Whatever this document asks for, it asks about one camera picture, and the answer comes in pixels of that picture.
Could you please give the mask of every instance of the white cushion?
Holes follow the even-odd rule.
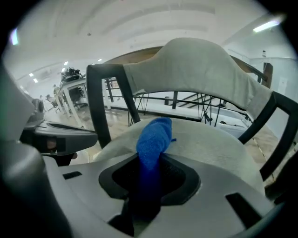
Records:
[[[136,152],[139,135],[151,120],[142,120],[129,127],[104,147],[95,160]],[[257,164],[235,137],[204,123],[181,119],[172,119],[172,137],[177,141],[171,142],[166,153],[221,167],[264,194],[263,180]]]

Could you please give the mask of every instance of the blue towel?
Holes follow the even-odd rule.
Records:
[[[143,129],[136,151],[139,155],[139,187],[136,199],[153,202],[161,198],[159,156],[172,139],[172,120],[156,118]]]

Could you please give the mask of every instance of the wooden floor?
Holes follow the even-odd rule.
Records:
[[[89,108],[83,107],[77,112],[84,127],[86,129],[94,130]],[[115,109],[106,110],[106,117],[107,117],[108,128],[112,139],[122,134],[128,128],[128,125],[129,125],[128,113],[126,111],[115,110]],[[50,121],[56,121],[56,122],[61,122],[71,126],[77,126],[77,123],[73,116],[71,116],[70,118],[67,118],[66,114],[63,114],[59,111],[55,113],[54,110],[50,110],[49,112],[46,113],[45,118]],[[155,116],[140,114],[140,118],[148,119],[148,118],[155,118]],[[251,139],[248,143],[245,144],[245,147],[247,151],[252,155],[255,162],[258,164],[258,166],[261,168],[266,162],[266,160],[272,154],[277,143],[278,143],[278,139],[267,128],[267,126],[264,126],[253,139]],[[100,153],[101,147],[97,142],[93,147],[88,148],[85,151],[88,153],[89,158],[76,160],[74,163],[78,164],[78,163],[92,162],[93,158],[98,153]],[[273,174],[273,176],[269,177],[266,180],[265,182],[266,185],[274,181],[274,175],[276,174]]]

